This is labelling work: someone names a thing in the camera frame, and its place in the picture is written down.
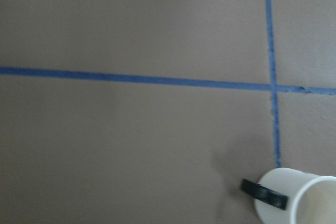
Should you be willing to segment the white smiley face mug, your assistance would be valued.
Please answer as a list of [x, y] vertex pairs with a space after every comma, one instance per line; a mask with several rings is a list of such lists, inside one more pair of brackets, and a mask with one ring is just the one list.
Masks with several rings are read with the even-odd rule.
[[240, 189], [254, 199], [262, 223], [335, 223], [335, 177], [276, 168]]

